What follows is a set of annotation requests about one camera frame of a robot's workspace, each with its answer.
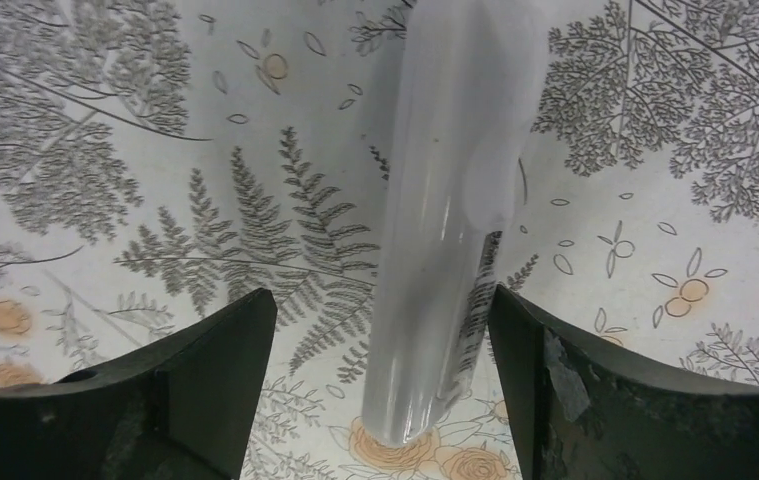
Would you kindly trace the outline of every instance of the flower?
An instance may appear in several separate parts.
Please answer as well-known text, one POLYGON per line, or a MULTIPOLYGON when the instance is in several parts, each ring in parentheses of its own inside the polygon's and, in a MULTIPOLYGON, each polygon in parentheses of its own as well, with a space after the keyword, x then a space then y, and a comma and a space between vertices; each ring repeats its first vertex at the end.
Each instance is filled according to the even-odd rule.
POLYGON ((32 328, 32 315, 20 302, 0 302, 0 333, 22 335, 32 328))
POLYGON ((439 469, 447 480, 504 480, 509 478, 508 457, 485 450, 484 447, 441 447, 435 461, 424 462, 421 470, 439 469))
POLYGON ((31 365, 0 363, 0 388, 26 383, 41 383, 40 375, 31 365))
POLYGON ((494 405, 494 408, 491 410, 491 413, 494 415, 494 418, 499 420, 500 423, 504 425, 509 424, 509 411, 508 408, 506 408, 506 401, 500 400, 494 405))
POLYGON ((364 429, 361 418, 350 427, 350 454, 367 465, 386 472, 404 472, 417 469, 420 463, 430 460, 440 446, 437 430, 424 433, 402 448, 389 448, 376 441, 364 429))

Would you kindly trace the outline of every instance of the floral pattern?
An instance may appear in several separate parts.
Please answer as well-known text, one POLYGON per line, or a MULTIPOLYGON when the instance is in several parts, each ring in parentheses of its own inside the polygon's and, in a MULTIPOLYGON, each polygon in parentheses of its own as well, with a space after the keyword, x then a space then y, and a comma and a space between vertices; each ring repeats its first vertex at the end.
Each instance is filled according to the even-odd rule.
MULTIPOLYGON (((759 385, 759 0, 534 1, 551 58, 498 278, 759 385)), ((242 478, 519 479, 490 348, 414 444, 359 420, 416 3, 0 0, 0 388, 263 287, 278 328, 242 478)))

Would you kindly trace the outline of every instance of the translucent tube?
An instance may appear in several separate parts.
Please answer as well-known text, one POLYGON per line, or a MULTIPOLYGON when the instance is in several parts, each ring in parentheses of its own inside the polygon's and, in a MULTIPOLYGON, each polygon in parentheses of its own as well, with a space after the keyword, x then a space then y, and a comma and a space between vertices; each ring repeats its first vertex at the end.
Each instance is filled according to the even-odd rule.
POLYGON ((362 420, 399 447, 470 385, 547 66, 530 0, 419 0, 408 23, 362 420))

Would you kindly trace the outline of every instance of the floral tablecloth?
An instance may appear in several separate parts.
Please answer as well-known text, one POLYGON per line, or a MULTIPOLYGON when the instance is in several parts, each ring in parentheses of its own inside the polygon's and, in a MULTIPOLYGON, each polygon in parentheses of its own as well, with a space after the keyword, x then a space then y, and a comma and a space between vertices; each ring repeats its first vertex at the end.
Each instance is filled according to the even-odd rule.
MULTIPOLYGON (((414 445, 358 419, 414 3, 0 0, 0 386, 263 286, 279 328, 243 478, 519 478, 487 348, 414 445)), ((759 385, 759 0, 540 3, 551 63, 501 279, 759 385)))

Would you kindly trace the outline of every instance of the white tube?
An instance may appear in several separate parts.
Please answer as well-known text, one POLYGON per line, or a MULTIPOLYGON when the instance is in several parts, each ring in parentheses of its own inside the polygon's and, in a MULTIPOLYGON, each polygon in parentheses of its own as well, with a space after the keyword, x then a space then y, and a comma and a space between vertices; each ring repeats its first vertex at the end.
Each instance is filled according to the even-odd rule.
POLYGON ((419 0, 409 20, 362 407, 388 446, 472 379, 543 89, 543 20, 528 0, 419 0))

